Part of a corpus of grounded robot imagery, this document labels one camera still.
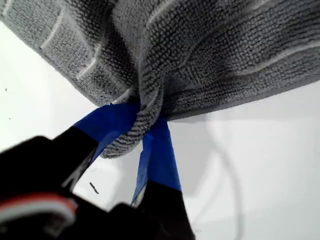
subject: blue tape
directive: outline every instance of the blue tape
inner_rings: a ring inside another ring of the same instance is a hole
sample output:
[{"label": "blue tape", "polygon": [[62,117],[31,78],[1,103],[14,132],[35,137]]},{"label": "blue tape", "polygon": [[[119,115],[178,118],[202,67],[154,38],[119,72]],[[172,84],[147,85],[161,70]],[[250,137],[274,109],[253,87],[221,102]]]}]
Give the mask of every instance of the blue tape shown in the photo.
[{"label": "blue tape", "polygon": [[107,145],[131,129],[136,120],[139,107],[140,105],[137,103],[105,105],[97,108],[74,124],[75,127],[98,142],[98,147],[91,163]]},{"label": "blue tape", "polygon": [[176,158],[167,121],[160,116],[143,138],[133,201],[148,180],[181,191]]}]

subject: microfiber towel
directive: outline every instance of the microfiber towel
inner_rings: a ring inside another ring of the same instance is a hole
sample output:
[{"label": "microfiber towel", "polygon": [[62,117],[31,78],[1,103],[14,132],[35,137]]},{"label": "microfiber towel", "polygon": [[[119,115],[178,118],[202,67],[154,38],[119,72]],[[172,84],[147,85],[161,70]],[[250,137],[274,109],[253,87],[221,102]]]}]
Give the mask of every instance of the microfiber towel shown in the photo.
[{"label": "microfiber towel", "polygon": [[160,112],[207,113],[320,78],[319,0],[0,0],[0,12],[97,106],[140,101],[107,158]]}]

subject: white wall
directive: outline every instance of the white wall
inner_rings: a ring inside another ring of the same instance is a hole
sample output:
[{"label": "white wall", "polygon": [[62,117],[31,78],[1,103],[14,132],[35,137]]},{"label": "white wall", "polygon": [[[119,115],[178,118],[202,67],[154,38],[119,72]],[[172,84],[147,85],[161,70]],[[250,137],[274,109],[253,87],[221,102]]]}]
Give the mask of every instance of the white wall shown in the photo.
[{"label": "white wall", "polygon": [[[0,33],[0,151],[35,135],[53,138],[95,109],[2,23]],[[317,82],[169,123],[198,239],[320,238],[319,93]],[[98,158],[75,192],[107,209],[130,202],[141,149]]]}]

